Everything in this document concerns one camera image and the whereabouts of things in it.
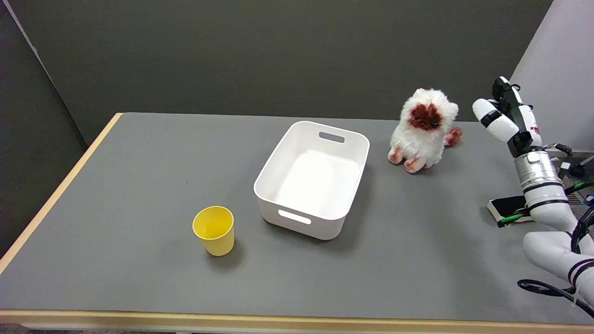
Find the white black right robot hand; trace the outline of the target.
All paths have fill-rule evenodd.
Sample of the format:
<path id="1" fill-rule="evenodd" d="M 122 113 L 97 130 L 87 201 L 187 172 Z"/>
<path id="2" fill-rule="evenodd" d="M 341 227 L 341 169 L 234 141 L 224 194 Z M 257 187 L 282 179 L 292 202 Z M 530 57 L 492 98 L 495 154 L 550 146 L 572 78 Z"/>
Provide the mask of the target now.
<path id="1" fill-rule="evenodd" d="M 544 150 L 533 106 L 523 103 L 519 90 L 519 85 L 500 76 L 492 84 L 492 99 L 481 98 L 472 104 L 477 120 L 488 133 L 507 144 L 513 158 Z"/>

